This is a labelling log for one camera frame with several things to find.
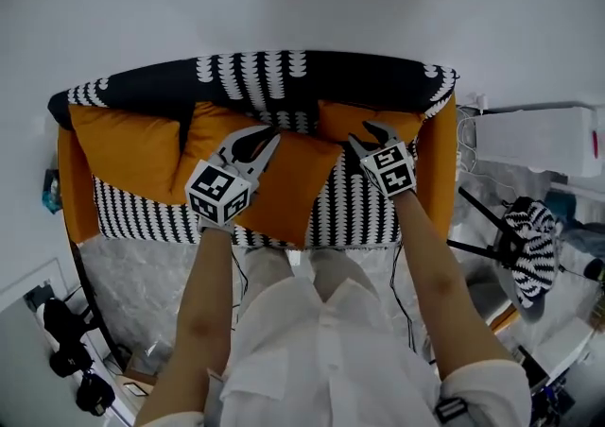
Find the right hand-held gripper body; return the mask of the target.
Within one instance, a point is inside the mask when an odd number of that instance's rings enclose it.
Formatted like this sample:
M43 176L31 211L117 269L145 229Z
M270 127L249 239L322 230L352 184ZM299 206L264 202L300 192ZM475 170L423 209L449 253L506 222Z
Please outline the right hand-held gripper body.
M360 160L360 165L371 185L384 197L416 189L412 159L403 142L367 155Z

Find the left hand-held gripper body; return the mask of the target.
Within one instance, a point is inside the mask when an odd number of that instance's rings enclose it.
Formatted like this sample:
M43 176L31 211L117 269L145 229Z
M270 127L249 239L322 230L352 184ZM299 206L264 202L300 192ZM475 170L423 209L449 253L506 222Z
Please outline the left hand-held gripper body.
M250 206L260 174L255 162L231 163L218 153L200 160L185 185L187 204L199 217L199 225L232 227Z

